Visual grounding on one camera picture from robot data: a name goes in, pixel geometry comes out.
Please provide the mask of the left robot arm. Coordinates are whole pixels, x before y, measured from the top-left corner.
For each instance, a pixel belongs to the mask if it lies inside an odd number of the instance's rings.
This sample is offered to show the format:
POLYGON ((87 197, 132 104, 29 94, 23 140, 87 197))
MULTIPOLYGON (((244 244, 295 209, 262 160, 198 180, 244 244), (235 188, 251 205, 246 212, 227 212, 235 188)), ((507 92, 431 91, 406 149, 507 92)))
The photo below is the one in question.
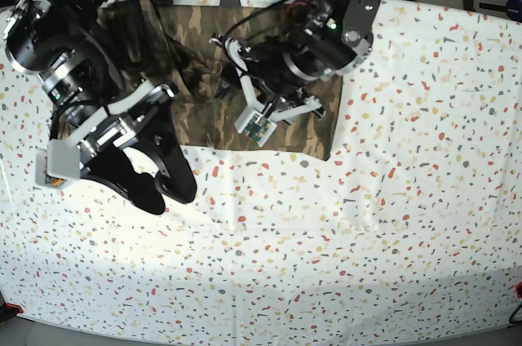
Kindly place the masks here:
POLYGON ((263 10, 216 34, 211 40, 222 48, 246 101, 237 131, 273 128, 307 113, 323 118, 321 101, 306 88, 350 73, 368 57, 381 1, 314 0, 302 24, 256 45, 233 34, 263 10))

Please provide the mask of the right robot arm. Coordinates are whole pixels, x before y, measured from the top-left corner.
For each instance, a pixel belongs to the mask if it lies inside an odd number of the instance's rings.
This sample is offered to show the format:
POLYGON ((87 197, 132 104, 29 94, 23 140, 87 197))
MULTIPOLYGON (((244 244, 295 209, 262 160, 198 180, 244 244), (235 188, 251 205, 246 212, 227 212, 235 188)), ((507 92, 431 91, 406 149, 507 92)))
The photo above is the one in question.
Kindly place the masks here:
POLYGON ((150 81, 125 88, 123 71, 147 61, 125 61, 104 38, 96 14, 105 1, 20 0, 7 22, 12 67, 38 77, 54 106, 35 180, 55 189, 95 181, 160 215, 167 198, 188 204, 197 192, 172 122, 178 90, 150 81))

